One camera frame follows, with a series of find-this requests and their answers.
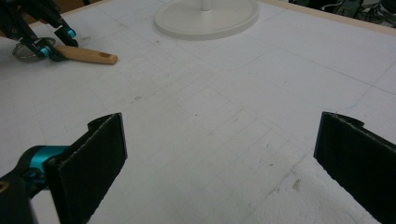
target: white stand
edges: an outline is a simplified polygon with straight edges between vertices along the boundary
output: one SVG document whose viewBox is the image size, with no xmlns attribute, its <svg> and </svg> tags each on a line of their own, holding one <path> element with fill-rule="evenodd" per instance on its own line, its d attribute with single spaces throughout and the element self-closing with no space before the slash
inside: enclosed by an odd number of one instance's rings
<svg viewBox="0 0 396 224">
<path fill-rule="evenodd" d="M 155 23 L 173 38 L 209 40 L 239 34 L 258 18 L 257 0 L 174 0 L 157 12 Z"/>
</svg>

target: wooden handle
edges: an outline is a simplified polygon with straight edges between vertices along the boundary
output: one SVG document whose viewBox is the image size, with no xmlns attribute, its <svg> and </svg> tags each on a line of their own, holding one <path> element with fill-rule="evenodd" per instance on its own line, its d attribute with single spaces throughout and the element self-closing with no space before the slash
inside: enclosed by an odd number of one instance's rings
<svg viewBox="0 0 396 224">
<path fill-rule="evenodd" d="M 56 49 L 68 59 L 83 61 L 88 63 L 108 63 L 114 64 L 117 62 L 117 55 L 108 54 L 93 49 L 81 49 L 70 46 L 58 45 Z"/>
</svg>

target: tabletop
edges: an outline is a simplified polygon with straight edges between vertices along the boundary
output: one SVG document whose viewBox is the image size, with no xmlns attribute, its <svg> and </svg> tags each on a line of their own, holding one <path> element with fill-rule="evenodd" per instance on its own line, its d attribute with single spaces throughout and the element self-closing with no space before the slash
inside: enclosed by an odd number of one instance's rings
<svg viewBox="0 0 396 224">
<path fill-rule="evenodd" d="M 376 223 L 313 152 L 323 111 L 396 142 L 392 31 L 267 1 L 241 34 L 176 40 L 153 21 L 167 2 L 64 16 L 81 47 L 115 65 L 22 63 L 0 39 L 0 175 L 29 147 L 70 145 L 121 112 L 129 158 L 90 223 Z M 40 223 L 58 222 L 48 192 L 32 203 Z"/>
</svg>

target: blue joint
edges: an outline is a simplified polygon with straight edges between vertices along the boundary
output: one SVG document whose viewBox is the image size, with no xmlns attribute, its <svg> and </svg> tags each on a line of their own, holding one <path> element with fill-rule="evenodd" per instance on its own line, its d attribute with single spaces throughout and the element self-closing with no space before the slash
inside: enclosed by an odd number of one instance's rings
<svg viewBox="0 0 396 224">
<path fill-rule="evenodd" d="M 76 36 L 76 32 L 72 29 L 66 29 L 66 32 L 70 35 L 70 37 L 74 38 Z"/>
<path fill-rule="evenodd" d="M 41 53 L 44 54 L 45 58 L 48 58 L 50 56 L 50 50 L 47 48 L 40 48 Z"/>
<path fill-rule="evenodd" d="M 59 155 L 64 152 L 68 147 L 42 147 L 30 160 L 30 167 L 37 168 L 44 174 L 43 163 L 50 157 Z"/>
</svg>

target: white surface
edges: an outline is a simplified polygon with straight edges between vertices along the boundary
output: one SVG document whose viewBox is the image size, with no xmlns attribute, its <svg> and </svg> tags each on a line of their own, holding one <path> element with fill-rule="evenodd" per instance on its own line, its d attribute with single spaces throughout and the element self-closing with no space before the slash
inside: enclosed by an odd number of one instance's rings
<svg viewBox="0 0 396 224">
<path fill-rule="evenodd" d="M 394 36 L 260 4 L 242 34 L 175 40 L 154 25 L 165 3 L 65 18 L 113 66 L 20 63 L 0 40 L 0 175 L 27 148 L 69 145 L 122 112 L 129 159 L 90 223 L 376 223 L 312 155 L 322 111 L 396 142 Z M 48 192 L 33 204 L 57 223 Z"/>
<path fill-rule="evenodd" d="M 174 0 L 154 20 L 161 33 L 173 38 L 211 40 L 237 35 L 258 18 L 256 0 Z"/>
</svg>

